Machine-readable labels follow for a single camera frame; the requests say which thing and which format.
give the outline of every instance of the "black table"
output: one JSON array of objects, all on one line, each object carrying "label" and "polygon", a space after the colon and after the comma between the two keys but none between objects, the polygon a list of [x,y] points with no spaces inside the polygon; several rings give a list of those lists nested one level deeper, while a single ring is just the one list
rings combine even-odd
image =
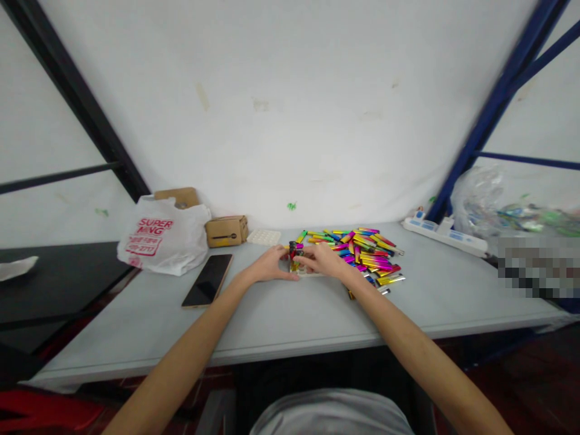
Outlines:
[{"label": "black table", "polygon": [[[0,282],[0,361],[3,361],[0,364],[3,372],[8,359],[11,369],[15,363],[18,367],[15,355],[23,359],[26,355],[34,355],[69,320],[78,317],[79,313],[82,315],[133,269],[117,260],[116,242],[0,250],[1,263],[31,256],[39,259],[28,273]],[[62,316],[62,320],[48,321],[47,318],[55,316]],[[35,321],[40,324],[21,327],[22,322]]]}]

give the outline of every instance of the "red stool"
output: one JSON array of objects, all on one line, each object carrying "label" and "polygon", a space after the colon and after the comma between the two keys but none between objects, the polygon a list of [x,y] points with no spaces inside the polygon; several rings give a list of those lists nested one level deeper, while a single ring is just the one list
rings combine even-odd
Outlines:
[{"label": "red stool", "polygon": [[32,391],[0,392],[0,409],[21,417],[0,420],[0,433],[49,426],[83,430],[99,416],[103,406],[59,395]]}]

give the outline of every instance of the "right hand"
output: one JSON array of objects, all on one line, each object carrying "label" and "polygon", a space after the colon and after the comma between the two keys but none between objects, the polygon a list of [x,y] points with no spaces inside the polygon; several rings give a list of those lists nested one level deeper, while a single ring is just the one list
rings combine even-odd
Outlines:
[{"label": "right hand", "polygon": [[294,261],[304,264],[315,272],[342,279],[352,267],[346,263],[326,243],[314,246],[305,246],[304,256],[295,256]]}]

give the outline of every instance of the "plastic bag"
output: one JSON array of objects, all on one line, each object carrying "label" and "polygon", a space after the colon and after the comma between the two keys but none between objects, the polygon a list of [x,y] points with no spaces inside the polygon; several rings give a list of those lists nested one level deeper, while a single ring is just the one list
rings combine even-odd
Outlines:
[{"label": "plastic bag", "polygon": [[542,207],[523,195],[515,204],[499,206],[503,193],[498,165],[474,166],[457,179],[451,205],[454,228],[489,241],[493,237],[580,237],[580,212]]},{"label": "plastic bag", "polygon": [[474,166],[457,179],[451,194],[457,231],[487,240],[508,227],[497,214],[501,180],[499,166]]},{"label": "plastic bag", "polygon": [[142,196],[117,245],[117,258],[143,270],[181,276],[204,261],[205,223],[210,219],[205,205],[180,210],[175,198]]}]

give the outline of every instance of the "gray table surface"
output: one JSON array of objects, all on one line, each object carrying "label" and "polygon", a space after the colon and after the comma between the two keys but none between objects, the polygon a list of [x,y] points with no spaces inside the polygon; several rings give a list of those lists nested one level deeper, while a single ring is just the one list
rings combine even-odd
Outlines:
[{"label": "gray table surface", "polygon": [[[392,284],[387,297],[431,338],[539,326],[569,315],[544,300],[514,296],[482,259],[405,231],[399,223],[363,226],[380,229],[405,251],[396,262],[407,279]],[[299,234],[283,231],[280,242],[287,244]],[[245,243],[210,250],[234,254],[224,288],[265,249]],[[181,277],[140,273],[29,383],[50,388],[149,373],[204,310],[181,308],[200,270]],[[244,296],[210,365],[381,343],[373,323],[338,280],[258,283]]]}]

